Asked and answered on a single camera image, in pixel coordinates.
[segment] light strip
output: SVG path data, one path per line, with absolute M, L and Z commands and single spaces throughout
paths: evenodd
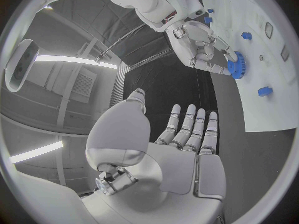
M 51 151 L 61 148 L 61 147 L 63 147 L 63 143 L 61 141 L 59 141 L 59 142 L 56 142 L 56 143 L 53 143 L 53 144 L 50 144 L 50 145 L 47 145 L 47 146 L 44 146 L 41 148 L 34 149 L 34 150 L 26 152 L 26 153 L 12 156 L 9 159 L 12 163 L 17 163 L 17 162 L 27 160 L 29 158 L 34 158 L 34 157 L 39 156 L 44 153 L 51 152 Z
M 65 61 L 65 62 L 75 62 L 75 63 L 83 63 L 95 66 L 103 66 L 109 67 L 112 69 L 117 69 L 116 65 L 112 65 L 106 62 L 97 63 L 96 61 L 79 58 L 79 57 L 70 57 L 70 56 L 49 56 L 49 55 L 41 55 L 37 56 L 35 61 Z

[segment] blue plastic part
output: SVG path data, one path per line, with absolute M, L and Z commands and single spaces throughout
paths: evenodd
M 252 39 L 252 35 L 250 32 L 243 32 L 241 35 L 245 40 L 251 40 Z
M 212 22 L 212 21 L 213 21 L 213 19 L 212 19 L 211 17 L 206 16 L 206 17 L 204 18 L 204 22 L 207 23 L 207 24 L 209 24 L 209 23 Z
M 241 52 L 235 51 L 235 53 L 237 54 L 238 60 L 236 62 L 228 60 L 227 69 L 234 79 L 241 79 L 246 72 L 246 63 Z
M 260 97 L 267 96 L 273 92 L 273 89 L 269 86 L 262 87 L 258 90 L 258 94 Z

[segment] robotic finger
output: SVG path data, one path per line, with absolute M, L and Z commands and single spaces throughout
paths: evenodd
M 208 127 L 204 136 L 204 140 L 200 149 L 200 154 L 203 153 L 216 153 L 217 144 L 217 130 L 218 130 L 218 117 L 216 112 L 210 114 Z
M 195 112 L 195 105 L 189 105 L 182 128 L 179 131 L 179 133 L 174 137 L 173 141 L 169 144 L 170 146 L 177 147 L 181 150 L 183 149 L 190 137 L 193 128 Z
M 187 144 L 183 147 L 183 151 L 194 151 L 196 154 L 198 153 L 203 135 L 204 118 L 205 110 L 199 109 L 197 112 L 192 135 L 187 141 Z
M 180 106 L 176 104 L 172 108 L 166 130 L 155 141 L 156 144 L 169 145 L 169 143 L 173 140 L 177 130 L 179 113 L 180 113 Z

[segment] fluorescent light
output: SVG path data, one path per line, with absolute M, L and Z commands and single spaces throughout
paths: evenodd
M 35 61 L 65 61 L 65 62 L 75 62 L 75 63 L 83 63 L 83 64 L 89 64 L 89 65 L 95 65 L 95 66 L 103 66 L 103 67 L 109 67 L 112 69 L 117 69 L 116 65 L 112 65 L 106 62 L 97 63 L 96 61 L 79 58 L 79 57 L 70 57 L 70 56 L 48 56 L 48 55 L 42 55 L 37 56 Z
M 47 146 L 44 146 L 41 148 L 37 148 L 35 150 L 29 151 L 26 153 L 12 156 L 9 159 L 12 163 L 17 163 L 17 162 L 24 161 L 29 158 L 34 158 L 34 157 L 39 156 L 44 153 L 48 153 L 50 151 L 53 151 L 53 150 L 61 148 L 61 147 L 63 147 L 63 143 L 61 141 L 59 141 L 59 142 L 56 142 L 56 143 L 53 143 L 53 144 L 50 144 L 50 145 L 47 145 Z
M 53 9 L 51 6 L 47 5 L 44 7 L 45 9 Z

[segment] blue gear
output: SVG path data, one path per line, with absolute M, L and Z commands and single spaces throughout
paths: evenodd
M 238 60 L 233 62 L 231 60 L 227 61 L 227 68 L 229 72 L 232 74 L 232 77 L 235 79 L 240 79 L 245 75 L 246 72 L 246 63 L 241 52 L 236 51 Z

